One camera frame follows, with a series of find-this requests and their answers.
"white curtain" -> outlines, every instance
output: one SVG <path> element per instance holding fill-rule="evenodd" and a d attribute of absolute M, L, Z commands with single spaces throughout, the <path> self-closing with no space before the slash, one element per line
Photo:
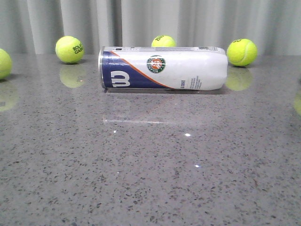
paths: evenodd
<path fill-rule="evenodd" d="M 0 48 L 10 53 L 54 53 L 72 35 L 98 54 L 161 34 L 178 46 L 226 49 L 248 38 L 259 55 L 300 55 L 301 0 L 0 0 Z"/>

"speckled stone surface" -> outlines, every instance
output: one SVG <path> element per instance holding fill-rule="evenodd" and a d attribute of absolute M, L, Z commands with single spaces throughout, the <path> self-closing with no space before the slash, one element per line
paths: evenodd
<path fill-rule="evenodd" d="M 301 57 L 220 90 L 108 90 L 97 56 L 12 54 L 1 226 L 301 225 Z"/>

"tennis ball can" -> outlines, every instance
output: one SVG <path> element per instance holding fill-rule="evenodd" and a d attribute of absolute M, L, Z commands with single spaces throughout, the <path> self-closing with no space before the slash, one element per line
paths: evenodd
<path fill-rule="evenodd" d="M 102 87 L 213 90 L 227 79 L 228 59 L 218 47 L 103 47 Z"/>

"text on tennis ball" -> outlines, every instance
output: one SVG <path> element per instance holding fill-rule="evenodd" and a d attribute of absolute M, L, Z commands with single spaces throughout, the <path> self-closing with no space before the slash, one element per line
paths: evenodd
<path fill-rule="evenodd" d="M 83 48 L 83 45 L 81 43 L 79 45 L 73 47 L 73 51 L 74 51 L 75 54 L 80 53 L 81 51 L 83 51 L 83 49 L 84 48 Z"/>
<path fill-rule="evenodd" d="M 237 40 L 235 40 L 235 41 L 233 41 L 233 42 L 240 42 L 241 41 L 241 39 L 237 39 Z"/>
<path fill-rule="evenodd" d="M 156 41 L 160 41 L 161 38 L 163 38 L 164 35 L 159 35 L 158 37 L 155 38 Z"/>

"roland garros logo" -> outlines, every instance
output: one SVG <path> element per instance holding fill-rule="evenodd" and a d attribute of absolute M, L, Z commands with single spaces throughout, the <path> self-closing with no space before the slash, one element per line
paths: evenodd
<path fill-rule="evenodd" d="M 165 59 L 159 55 L 151 56 L 146 62 L 147 68 L 153 73 L 160 73 L 165 68 Z"/>

